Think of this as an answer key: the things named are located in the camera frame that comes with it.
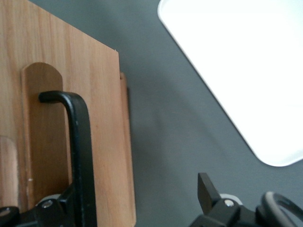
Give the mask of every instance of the white plastic tray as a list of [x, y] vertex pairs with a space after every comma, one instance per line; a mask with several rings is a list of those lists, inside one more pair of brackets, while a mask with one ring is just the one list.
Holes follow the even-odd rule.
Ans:
[[254, 154], [303, 158], [303, 0], [161, 0], [158, 15]]

